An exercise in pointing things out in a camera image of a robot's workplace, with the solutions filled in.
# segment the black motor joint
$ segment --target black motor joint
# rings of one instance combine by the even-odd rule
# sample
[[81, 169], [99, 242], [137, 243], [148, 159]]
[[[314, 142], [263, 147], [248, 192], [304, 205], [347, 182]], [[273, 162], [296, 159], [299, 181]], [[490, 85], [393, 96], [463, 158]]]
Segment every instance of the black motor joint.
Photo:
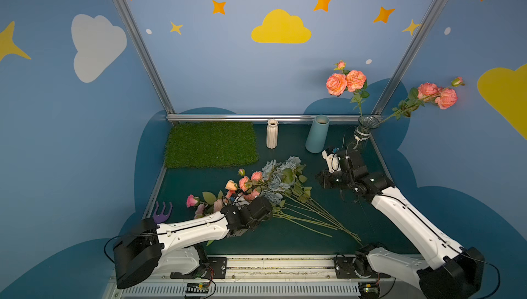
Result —
[[[334, 147], [328, 147], [328, 156], [333, 154]], [[360, 152], [352, 149], [348, 151], [338, 151], [333, 156], [337, 159], [340, 166], [339, 171], [320, 172], [316, 179], [324, 189], [352, 190], [357, 196], [364, 197], [371, 202], [375, 195], [381, 190], [393, 186], [393, 183], [382, 173], [369, 173], [364, 164]]]

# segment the glass vase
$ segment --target glass vase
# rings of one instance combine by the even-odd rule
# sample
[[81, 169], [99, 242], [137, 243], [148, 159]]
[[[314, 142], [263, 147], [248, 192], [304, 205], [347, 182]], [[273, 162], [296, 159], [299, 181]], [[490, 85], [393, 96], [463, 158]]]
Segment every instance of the glass vase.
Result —
[[359, 125], [353, 133], [353, 139], [349, 143], [349, 148], [364, 151], [372, 130], [379, 127], [379, 120], [371, 115], [359, 117]]

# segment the green leaf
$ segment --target green leaf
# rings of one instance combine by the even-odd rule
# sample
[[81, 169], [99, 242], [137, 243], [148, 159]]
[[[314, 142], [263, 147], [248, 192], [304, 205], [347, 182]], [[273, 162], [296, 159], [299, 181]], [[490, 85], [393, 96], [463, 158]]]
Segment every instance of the green leaf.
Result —
[[203, 200], [207, 202], [209, 205], [214, 205], [214, 202], [216, 202], [216, 195], [209, 191], [204, 191], [203, 193]]
[[412, 99], [417, 99], [417, 96], [419, 94], [419, 91], [416, 89], [416, 88], [411, 88], [410, 89], [410, 92], [408, 92], [408, 98]]

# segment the pink rose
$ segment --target pink rose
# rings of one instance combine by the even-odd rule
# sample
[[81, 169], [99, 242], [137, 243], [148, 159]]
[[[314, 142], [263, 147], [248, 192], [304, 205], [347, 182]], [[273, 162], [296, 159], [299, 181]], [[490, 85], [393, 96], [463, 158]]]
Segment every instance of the pink rose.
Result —
[[260, 193], [257, 190], [253, 190], [252, 193], [249, 195], [244, 195], [243, 198], [245, 198], [246, 201], [252, 201], [253, 199], [257, 198]]
[[216, 202], [214, 202], [214, 212], [218, 212], [223, 208], [223, 201], [221, 201], [220, 198]]
[[[417, 88], [417, 91], [419, 92], [417, 94], [417, 98], [419, 100], [423, 100], [426, 96], [433, 96], [438, 93], [439, 89], [438, 86], [433, 83], [425, 83], [419, 85]], [[433, 97], [427, 97], [423, 101], [431, 101]]]
[[195, 199], [194, 195], [190, 194], [189, 197], [187, 197], [187, 207], [196, 206], [199, 203], [199, 197], [198, 199]]
[[245, 177], [240, 179], [239, 184], [240, 184], [241, 190], [243, 190], [243, 191], [248, 190], [247, 186], [245, 185], [245, 183], [247, 183], [247, 181], [249, 181], [249, 177], [247, 177], [247, 176], [245, 176]]
[[355, 90], [360, 90], [366, 82], [366, 76], [363, 72], [358, 70], [352, 70], [346, 75], [346, 81], [348, 86], [348, 91], [353, 92]]
[[456, 86], [459, 86], [459, 85], [465, 85], [465, 83], [463, 82], [463, 78], [462, 78], [462, 77], [456, 77], [456, 78], [452, 81], [452, 86], [453, 86], [453, 87], [456, 87]]
[[251, 180], [254, 180], [254, 181], [262, 180], [262, 171], [254, 172], [253, 175], [251, 176]]
[[458, 95], [454, 89], [440, 89], [439, 97], [435, 98], [435, 103], [441, 109], [447, 109], [458, 101]]
[[194, 215], [194, 219], [203, 217], [204, 211], [205, 211], [205, 203], [201, 203], [200, 205], [198, 205], [198, 208], [196, 209], [196, 214]]
[[232, 190], [232, 191], [236, 191], [236, 190], [238, 190], [238, 189], [236, 188], [236, 183], [235, 183], [234, 181], [232, 181], [232, 180], [229, 180], [229, 181], [228, 181], [228, 183], [225, 185], [225, 189], [226, 189], [226, 190]]
[[326, 82], [326, 88], [329, 94], [340, 96], [346, 89], [346, 76], [344, 74], [333, 74]]

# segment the dark teal table surface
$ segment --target dark teal table surface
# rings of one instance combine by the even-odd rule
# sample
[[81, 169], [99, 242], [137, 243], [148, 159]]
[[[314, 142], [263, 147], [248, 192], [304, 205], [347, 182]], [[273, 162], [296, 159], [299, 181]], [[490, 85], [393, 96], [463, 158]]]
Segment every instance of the dark teal table surface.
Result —
[[[260, 171], [268, 160], [283, 161], [290, 156], [298, 156], [307, 164], [304, 175], [308, 177], [306, 186], [312, 186], [312, 197], [326, 208], [347, 229], [359, 234], [362, 243], [381, 242], [393, 252], [417, 254], [417, 249], [395, 227], [395, 225], [372, 205], [361, 200], [354, 203], [355, 197], [346, 194], [343, 202], [338, 190], [325, 190], [315, 180], [315, 175], [327, 169], [321, 154], [312, 154], [304, 147], [309, 125], [280, 125], [278, 146], [266, 147], [266, 125], [254, 125], [257, 136], [257, 150], [260, 160], [252, 165], [242, 166], [248, 174]], [[348, 125], [330, 125], [326, 146], [340, 147], [343, 135], [351, 138], [352, 129]], [[370, 172], [383, 171], [380, 161], [368, 144], [363, 152], [364, 162]], [[201, 192], [217, 194], [228, 180], [238, 181], [240, 167], [222, 169], [168, 169], [158, 194], [158, 202], [172, 202], [173, 210], [168, 223], [181, 222], [194, 217], [195, 208], [187, 208], [185, 203], [189, 194], [201, 196]], [[349, 235], [336, 230], [317, 228], [332, 235], [326, 237], [304, 229], [287, 220], [273, 218], [262, 222], [253, 232], [240, 237], [214, 241], [206, 248], [208, 254], [352, 254], [359, 244]]]

